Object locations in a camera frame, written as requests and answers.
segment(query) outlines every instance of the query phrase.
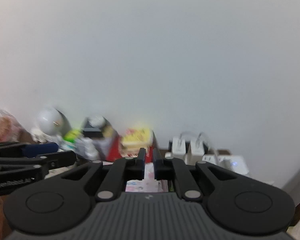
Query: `white charger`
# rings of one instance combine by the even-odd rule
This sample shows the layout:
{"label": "white charger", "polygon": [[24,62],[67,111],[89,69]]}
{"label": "white charger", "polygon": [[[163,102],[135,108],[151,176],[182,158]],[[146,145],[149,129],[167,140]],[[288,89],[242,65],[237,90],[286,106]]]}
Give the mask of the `white charger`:
{"label": "white charger", "polygon": [[171,155],[174,158],[185,160],[186,155],[186,140],[180,137],[172,138]]}
{"label": "white charger", "polygon": [[190,140],[190,147],[187,153],[187,164],[195,165],[196,162],[201,161],[204,156],[203,141],[198,138],[197,140]]}

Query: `green object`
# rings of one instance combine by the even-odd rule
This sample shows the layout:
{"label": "green object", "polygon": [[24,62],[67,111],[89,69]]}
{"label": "green object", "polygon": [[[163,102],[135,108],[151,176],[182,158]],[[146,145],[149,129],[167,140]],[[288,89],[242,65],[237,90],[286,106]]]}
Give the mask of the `green object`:
{"label": "green object", "polygon": [[63,139],[67,142],[75,143],[75,139],[77,139],[81,135],[80,130],[78,129],[73,129],[69,131]]}

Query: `metal rivet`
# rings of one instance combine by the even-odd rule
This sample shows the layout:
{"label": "metal rivet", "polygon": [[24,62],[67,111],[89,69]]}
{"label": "metal rivet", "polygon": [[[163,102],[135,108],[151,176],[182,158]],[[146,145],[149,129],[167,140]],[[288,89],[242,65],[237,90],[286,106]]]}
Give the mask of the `metal rivet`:
{"label": "metal rivet", "polygon": [[104,190],[104,191],[100,191],[97,196],[98,198],[101,199],[109,199],[113,197],[113,193],[111,191]]}
{"label": "metal rivet", "polygon": [[185,192],[185,196],[188,198],[199,198],[201,193],[197,190],[188,190]]}

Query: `blue object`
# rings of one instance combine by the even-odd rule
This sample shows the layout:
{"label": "blue object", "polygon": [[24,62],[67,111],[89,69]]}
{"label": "blue object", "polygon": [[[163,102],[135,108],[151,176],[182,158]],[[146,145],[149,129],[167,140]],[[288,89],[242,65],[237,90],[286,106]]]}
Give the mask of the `blue object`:
{"label": "blue object", "polygon": [[58,149],[59,146],[56,143],[29,144],[22,149],[22,154],[33,158],[40,154],[55,153]]}

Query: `grey ribbed plate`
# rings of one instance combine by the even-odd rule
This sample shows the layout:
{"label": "grey ribbed plate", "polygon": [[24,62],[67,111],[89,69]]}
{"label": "grey ribbed plate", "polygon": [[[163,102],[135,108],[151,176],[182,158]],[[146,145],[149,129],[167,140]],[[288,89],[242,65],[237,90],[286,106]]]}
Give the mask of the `grey ribbed plate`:
{"label": "grey ribbed plate", "polygon": [[202,206],[180,200],[176,193],[122,193],[112,202],[99,203],[80,225],[51,236],[14,231],[8,240],[291,240],[286,233],[249,237],[216,225]]}

